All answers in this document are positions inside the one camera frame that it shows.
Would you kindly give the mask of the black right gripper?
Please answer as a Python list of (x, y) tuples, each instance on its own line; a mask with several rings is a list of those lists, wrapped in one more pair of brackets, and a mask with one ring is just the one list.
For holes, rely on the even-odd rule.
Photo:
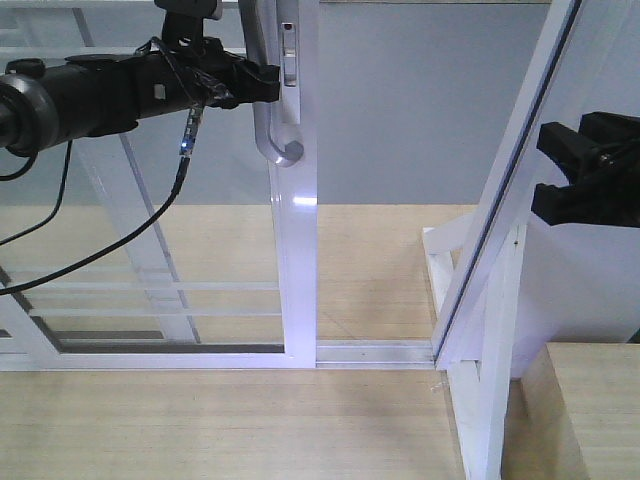
[(579, 132), (542, 124), (536, 145), (577, 185), (539, 183), (531, 212), (550, 226), (639, 224), (639, 119), (610, 112), (582, 116)]

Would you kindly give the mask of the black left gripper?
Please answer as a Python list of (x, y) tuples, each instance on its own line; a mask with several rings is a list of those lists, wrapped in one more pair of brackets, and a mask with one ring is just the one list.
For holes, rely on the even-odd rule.
[(130, 59), (131, 104), (136, 113), (173, 113), (204, 106), (234, 109), (280, 99), (280, 67), (241, 59), (233, 65), (232, 91), (220, 79), (184, 63), (152, 37)]

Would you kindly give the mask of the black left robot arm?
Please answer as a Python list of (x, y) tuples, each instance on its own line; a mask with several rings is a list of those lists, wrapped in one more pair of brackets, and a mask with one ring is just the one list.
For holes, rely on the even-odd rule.
[(193, 106), (271, 103), (279, 98), (279, 79), (278, 66), (228, 52), (210, 37), (199, 51), (171, 49), (152, 38), (130, 55), (77, 55), (58, 66), (14, 60), (1, 77), (1, 145), (30, 157)]

